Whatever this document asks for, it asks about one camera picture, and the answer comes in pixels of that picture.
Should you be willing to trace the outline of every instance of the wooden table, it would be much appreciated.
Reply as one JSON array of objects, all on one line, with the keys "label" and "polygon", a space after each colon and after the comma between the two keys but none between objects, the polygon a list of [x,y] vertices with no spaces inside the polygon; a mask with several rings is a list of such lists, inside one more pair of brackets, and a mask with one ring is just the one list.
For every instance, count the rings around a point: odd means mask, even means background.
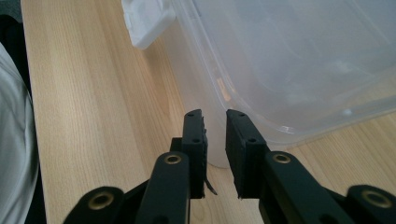
[{"label": "wooden table", "polygon": [[[184,110],[161,40],[134,49],[120,0],[22,1],[49,223],[91,189],[149,178]],[[370,184],[396,194],[396,114],[328,133],[289,152],[325,187]],[[262,223],[228,169],[208,168],[219,196],[193,201],[191,223]]]}]

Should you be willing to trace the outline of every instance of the white fabric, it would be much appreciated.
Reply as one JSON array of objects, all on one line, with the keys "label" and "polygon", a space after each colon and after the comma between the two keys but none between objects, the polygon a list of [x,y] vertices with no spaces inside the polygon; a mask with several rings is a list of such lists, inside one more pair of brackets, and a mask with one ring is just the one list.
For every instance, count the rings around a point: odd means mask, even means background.
[{"label": "white fabric", "polygon": [[0,223],[24,223],[37,181],[32,100],[0,44]]}]

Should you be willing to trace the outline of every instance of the light wood tabletop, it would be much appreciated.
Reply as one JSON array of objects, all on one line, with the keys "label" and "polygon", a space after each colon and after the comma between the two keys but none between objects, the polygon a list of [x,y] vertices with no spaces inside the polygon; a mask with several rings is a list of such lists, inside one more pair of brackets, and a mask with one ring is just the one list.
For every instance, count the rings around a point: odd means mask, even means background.
[{"label": "light wood tabletop", "polygon": [[[91,189],[124,191],[149,178],[181,136],[184,109],[163,42],[134,49],[120,0],[22,0],[48,223],[62,223]],[[396,194],[396,114],[289,152],[341,194],[369,184]],[[219,196],[191,203],[191,223],[262,223],[238,200],[229,169],[208,166]]]}]

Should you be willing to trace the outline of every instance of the clear plastic box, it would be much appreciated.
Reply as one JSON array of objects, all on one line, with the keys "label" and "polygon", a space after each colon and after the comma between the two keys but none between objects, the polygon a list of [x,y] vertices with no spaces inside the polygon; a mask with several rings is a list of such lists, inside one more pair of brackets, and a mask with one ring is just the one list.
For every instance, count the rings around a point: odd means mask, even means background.
[{"label": "clear plastic box", "polygon": [[225,111],[290,146],[396,108],[396,1],[173,0],[162,34],[209,162],[227,167]]}]

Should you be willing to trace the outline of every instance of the screw hole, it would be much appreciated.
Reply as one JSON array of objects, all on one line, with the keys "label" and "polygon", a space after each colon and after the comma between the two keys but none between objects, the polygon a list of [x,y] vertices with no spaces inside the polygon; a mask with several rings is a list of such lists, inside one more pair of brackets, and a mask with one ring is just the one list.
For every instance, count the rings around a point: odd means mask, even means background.
[{"label": "screw hole", "polygon": [[289,163],[291,162],[290,157],[283,155],[283,154],[275,154],[273,157],[274,161],[277,161],[279,163]]},{"label": "screw hole", "polygon": [[95,194],[88,202],[88,206],[91,210],[100,210],[111,205],[113,201],[114,195],[110,192],[103,191]]},{"label": "screw hole", "polygon": [[366,189],[361,193],[361,196],[367,203],[370,203],[374,206],[381,208],[392,207],[392,202],[390,199],[379,192]]},{"label": "screw hole", "polygon": [[181,157],[178,155],[170,155],[165,158],[165,162],[168,164],[177,164],[181,162]]}]

